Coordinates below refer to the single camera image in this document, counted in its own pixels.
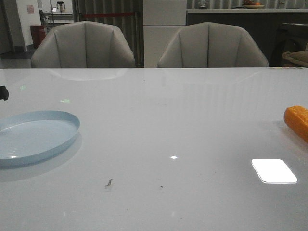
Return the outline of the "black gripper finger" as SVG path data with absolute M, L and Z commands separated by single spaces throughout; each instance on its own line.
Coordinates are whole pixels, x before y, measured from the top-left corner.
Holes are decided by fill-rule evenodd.
M 0 86 L 0 100 L 8 100 L 9 98 L 9 92 L 6 88 L 6 86 Z

